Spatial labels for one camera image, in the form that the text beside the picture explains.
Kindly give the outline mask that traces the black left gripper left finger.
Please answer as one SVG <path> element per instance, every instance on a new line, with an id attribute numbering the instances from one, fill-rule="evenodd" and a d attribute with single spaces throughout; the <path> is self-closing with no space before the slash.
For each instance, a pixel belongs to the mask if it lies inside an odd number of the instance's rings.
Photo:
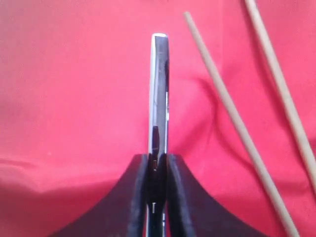
<path id="1" fill-rule="evenodd" d="M 135 155 L 111 191 L 52 237 L 141 237 L 146 212 L 147 155 Z"/>

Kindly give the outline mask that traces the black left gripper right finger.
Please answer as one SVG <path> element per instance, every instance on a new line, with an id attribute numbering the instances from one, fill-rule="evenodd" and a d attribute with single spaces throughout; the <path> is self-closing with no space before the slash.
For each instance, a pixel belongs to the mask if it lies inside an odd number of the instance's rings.
<path id="1" fill-rule="evenodd" d="M 167 213 L 173 237 L 262 237 L 217 202 L 181 156 L 167 156 Z"/>

